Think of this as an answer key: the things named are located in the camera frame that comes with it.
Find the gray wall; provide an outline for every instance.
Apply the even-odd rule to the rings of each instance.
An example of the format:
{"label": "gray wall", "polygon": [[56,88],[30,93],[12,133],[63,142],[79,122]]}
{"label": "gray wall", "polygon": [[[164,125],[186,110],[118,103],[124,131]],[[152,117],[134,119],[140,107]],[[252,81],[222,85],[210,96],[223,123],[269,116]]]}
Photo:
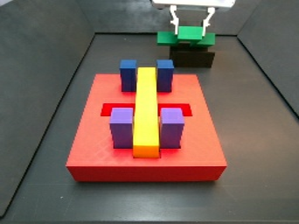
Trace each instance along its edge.
{"label": "gray wall", "polygon": [[[78,0],[95,32],[159,32],[168,31],[171,15],[158,10],[150,0]],[[238,35],[261,0],[238,0],[228,12],[220,12],[211,20],[208,32]],[[202,13],[178,12],[182,24],[198,25]]]}
{"label": "gray wall", "polygon": [[0,216],[92,37],[75,0],[0,7]]}
{"label": "gray wall", "polygon": [[298,0],[263,0],[238,37],[299,115],[298,10]]}

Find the black block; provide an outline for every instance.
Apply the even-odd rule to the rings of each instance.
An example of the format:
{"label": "black block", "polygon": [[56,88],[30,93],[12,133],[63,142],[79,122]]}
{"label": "black block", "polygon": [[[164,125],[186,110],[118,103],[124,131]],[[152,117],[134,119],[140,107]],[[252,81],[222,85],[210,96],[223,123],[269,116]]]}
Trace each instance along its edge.
{"label": "black block", "polygon": [[215,52],[208,48],[190,47],[190,44],[172,46],[170,50],[170,59],[175,67],[211,67]]}

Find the gray floor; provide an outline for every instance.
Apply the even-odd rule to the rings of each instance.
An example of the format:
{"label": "gray floor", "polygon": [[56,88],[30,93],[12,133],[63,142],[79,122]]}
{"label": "gray floor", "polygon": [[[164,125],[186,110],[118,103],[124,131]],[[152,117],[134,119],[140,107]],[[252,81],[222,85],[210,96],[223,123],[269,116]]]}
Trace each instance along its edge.
{"label": "gray floor", "polygon": [[299,221],[299,125],[236,38],[199,75],[228,169],[211,183],[76,183],[64,167],[95,73],[155,66],[155,36],[98,35],[3,221]]}

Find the purple block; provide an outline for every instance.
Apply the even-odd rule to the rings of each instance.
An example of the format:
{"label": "purple block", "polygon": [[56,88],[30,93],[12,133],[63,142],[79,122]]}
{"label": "purple block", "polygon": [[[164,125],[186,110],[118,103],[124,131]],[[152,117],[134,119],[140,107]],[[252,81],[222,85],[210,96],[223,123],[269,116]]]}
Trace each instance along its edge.
{"label": "purple block", "polygon": [[112,108],[110,130],[115,149],[134,148],[134,109]]}
{"label": "purple block", "polygon": [[160,118],[160,148],[180,149],[184,125],[183,110],[162,108]]}

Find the red block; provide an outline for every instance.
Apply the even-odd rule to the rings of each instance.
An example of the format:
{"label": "red block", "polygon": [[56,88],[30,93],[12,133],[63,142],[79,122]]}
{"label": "red block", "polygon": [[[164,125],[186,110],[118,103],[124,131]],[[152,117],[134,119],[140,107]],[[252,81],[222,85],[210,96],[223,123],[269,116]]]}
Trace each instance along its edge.
{"label": "red block", "polygon": [[132,150],[114,149],[104,103],[135,103],[136,93],[120,91],[118,74],[94,80],[67,167],[76,181],[211,181],[227,161],[196,75],[175,75],[172,92],[158,93],[159,104],[190,104],[182,148],[162,149],[162,158],[134,158]]}

